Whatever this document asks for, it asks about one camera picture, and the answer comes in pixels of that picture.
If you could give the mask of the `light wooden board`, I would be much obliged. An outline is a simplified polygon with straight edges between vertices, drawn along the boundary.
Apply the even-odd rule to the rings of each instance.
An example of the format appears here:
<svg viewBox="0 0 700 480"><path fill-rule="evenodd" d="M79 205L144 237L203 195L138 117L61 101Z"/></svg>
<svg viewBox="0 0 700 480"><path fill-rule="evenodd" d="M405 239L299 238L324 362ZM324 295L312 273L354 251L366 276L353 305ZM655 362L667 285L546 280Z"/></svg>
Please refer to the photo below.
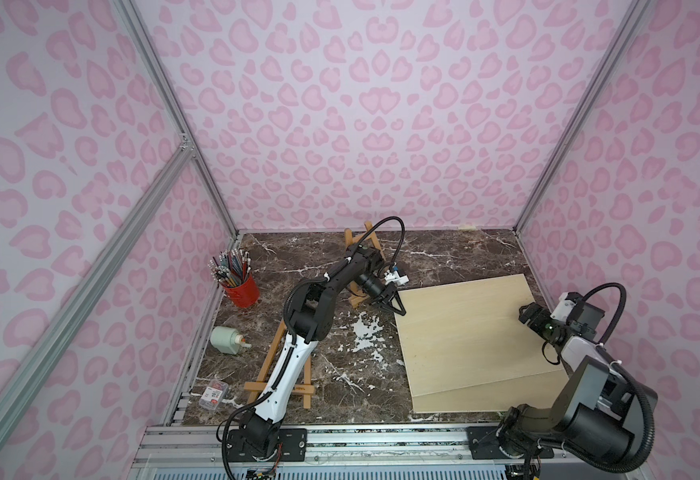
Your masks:
<svg viewBox="0 0 700 480"><path fill-rule="evenodd" d="M414 396L415 413L504 412L528 404L550 407L568 381L563 370Z"/></svg>
<svg viewBox="0 0 700 480"><path fill-rule="evenodd" d="M519 322L533 302L526 277L407 289L396 317L413 397L501 381L559 374L542 356L542 339Z"/></svg>

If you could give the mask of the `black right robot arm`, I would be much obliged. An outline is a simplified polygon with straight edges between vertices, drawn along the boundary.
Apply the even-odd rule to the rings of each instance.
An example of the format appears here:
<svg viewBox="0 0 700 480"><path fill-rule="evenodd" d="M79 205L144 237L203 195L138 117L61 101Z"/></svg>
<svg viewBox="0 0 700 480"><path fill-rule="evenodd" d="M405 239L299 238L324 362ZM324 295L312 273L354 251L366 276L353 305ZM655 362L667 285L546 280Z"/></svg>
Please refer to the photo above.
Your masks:
<svg viewBox="0 0 700 480"><path fill-rule="evenodd" d="M608 282L585 294L563 293L553 310L535 302L520 307L520 322L555 351L553 365L564 366L568 375L551 407L512 407L496 431L499 450L522 460L523 478L538 478L546 449L614 474L648 460L658 395L606 349L626 300L625 287Z"/></svg>

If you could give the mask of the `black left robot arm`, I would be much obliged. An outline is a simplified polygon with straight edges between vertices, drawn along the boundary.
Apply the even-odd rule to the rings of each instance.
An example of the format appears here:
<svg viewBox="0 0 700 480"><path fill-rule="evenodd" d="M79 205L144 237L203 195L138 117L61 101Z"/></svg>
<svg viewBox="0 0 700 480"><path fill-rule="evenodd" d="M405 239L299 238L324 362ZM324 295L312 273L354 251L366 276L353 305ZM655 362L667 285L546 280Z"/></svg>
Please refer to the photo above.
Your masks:
<svg viewBox="0 0 700 480"><path fill-rule="evenodd" d="M256 400L231 413L218 429L223 458L228 457L232 432L259 457L267 458L276 450L296 382L312 352L330 333L340 293L352 283L380 309L406 313L398 288L408 277L398 267L397 257L394 253L385 260L379 250L356 244L322 276L303 279L291 290L282 312L286 327L283 348L265 389ZM233 430L235 421L239 425Z"/></svg>

